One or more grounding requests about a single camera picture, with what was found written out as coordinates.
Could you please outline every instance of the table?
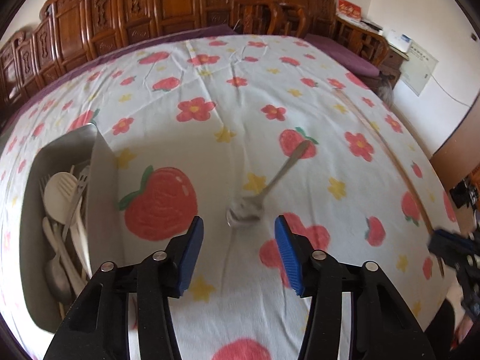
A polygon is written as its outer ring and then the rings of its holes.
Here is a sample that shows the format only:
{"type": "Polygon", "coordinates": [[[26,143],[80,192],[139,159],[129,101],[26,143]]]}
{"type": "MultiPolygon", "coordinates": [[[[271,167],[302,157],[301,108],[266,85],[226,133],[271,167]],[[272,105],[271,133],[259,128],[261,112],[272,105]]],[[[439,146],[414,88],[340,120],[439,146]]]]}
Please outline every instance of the table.
{"type": "MultiPolygon", "coordinates": [[[[162,249],[194,214],[205,221],[190,289],[170,304],[185,359],[297,357],[309,301],[296,297],[281,266],[273,240],[279,214],[340,262],[378,262],[423,328],[445,297],[453,275],[441,278],[427,227],[458,226],[428,159],[395,115],[302,40],[188,40],[84,71],[13,130],[0,159],[0,311],[33,358],[51,334],[35,326],[22,297],[23,191],[38,150],[87,122],[118,156],[127,264],[162,249]],[[304,139],[310,149],[265,201],[262,222],[228,228],[229,201],[260,192],[304,139]]],[[[344,322],[342,357],[347,309],[344,322]]],[[[135,352],[134,315],[130,327],[135,352]]]]}

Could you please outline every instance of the silver screw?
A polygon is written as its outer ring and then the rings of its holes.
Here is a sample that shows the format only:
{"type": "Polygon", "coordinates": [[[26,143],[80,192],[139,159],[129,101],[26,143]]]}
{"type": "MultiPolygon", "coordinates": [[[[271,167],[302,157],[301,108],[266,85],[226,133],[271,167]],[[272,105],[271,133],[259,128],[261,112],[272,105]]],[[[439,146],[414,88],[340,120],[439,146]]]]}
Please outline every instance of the silver screw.
{"type": "Polygon", "coordinates": [[[111,261],[104,262],[100,268],[103,272],[109,272],[113,269],[113,263],[111,261]]]}
{"type": "Polygon", "coordinates": [[[167,254],[163,250],[156,251],[153,254],[153,259],[155,261],[162,261],[167,258],[167,254]]]}
{"type": "Polygon", "coordinates": [[[327,254],[324,252],[324,251],[321,251],[321,250],[315,250],[311,256],[315,259],[315,260],[324,260],[327,258],[327,254]]]}
{"type": "Polygon", "coordinates": [[[370,272],[375,272],[378,270],[378,265],[373,261],[368,261],[365,264],[365,268],[367,268],[370,272]]]}

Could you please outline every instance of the document on wall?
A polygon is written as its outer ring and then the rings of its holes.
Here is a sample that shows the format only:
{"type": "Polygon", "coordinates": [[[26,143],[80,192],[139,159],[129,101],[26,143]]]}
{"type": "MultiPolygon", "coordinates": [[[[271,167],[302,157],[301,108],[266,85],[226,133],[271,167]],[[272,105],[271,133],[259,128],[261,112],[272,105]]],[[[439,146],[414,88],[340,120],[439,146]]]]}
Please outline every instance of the document on wall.
{"type": "Polygon", "coordinates": [[[400,79],[407,84],[417,96],[420,96],[431,74],[434,72],[438,60],[415,41],[412,41],[407,55],[409,56],[409,60],[402,63],[400,67],[400,71],[402,72],[400,79]]]}

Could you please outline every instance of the tablecloth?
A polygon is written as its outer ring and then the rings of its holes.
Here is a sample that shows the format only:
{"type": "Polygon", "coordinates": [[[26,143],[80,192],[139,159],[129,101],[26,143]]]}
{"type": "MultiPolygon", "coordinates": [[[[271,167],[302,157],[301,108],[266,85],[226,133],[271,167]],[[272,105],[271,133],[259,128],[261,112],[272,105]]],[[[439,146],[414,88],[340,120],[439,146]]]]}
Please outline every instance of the tablecloth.
{"type": "MultiPolygon", "coordinates": [[[[205,221],[190,289],[170,302],[185,359],[297,358],[309,300],[281,265],[280,214],[340,262],[378,262],[423,328],[445,297],[452,274],[441,278],[429,255],[425,221],[457,231],[455,216],[428,159],[380,99],[303,40],[188,40],[113,55],[45,95],[11,134],[0,158],[0,312],[33,358],[52,335],[22,296],[23,192],[39,149],[89,122],[118,156],[126,263],[164,248],[193,215],[205,221]],[[260,192],[305,139],[309,150],[267,197],[261,223],[231,230],[229,202],[260,192]]],[[[342,337],[348,314],[345,306],[342,337]]],[[[133,316],[132,337],[135,328],[133,316]]],[[[340,352],[348,354],[344,339],[340,352]]]]}

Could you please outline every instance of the blue gripper pad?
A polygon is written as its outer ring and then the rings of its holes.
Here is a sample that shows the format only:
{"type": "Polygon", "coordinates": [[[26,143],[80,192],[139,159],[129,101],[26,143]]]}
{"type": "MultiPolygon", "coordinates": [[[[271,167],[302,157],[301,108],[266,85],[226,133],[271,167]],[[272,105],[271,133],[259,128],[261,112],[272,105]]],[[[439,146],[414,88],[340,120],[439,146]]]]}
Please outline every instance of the blue gripper pad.
{"type": "Polygon", "coordinates": [[[302,278],[302,265],[292,244],[292,237],[292,232],[286,220],[279,216],[275,220],[275,240],[277,241],[278,250],[280,251],[290,285],[297,295],[302,295],[305,290],[302,278]]]}
{"type": "Polygon", "coordinates": [[[189,235],[190,239],[178,264],[177,289],[180,292],[180,296],[190,285],[198,254],[200,253],[200,247],[202,246],[203,220],[200,217],[194,218],[186,235],[189,235]]]}

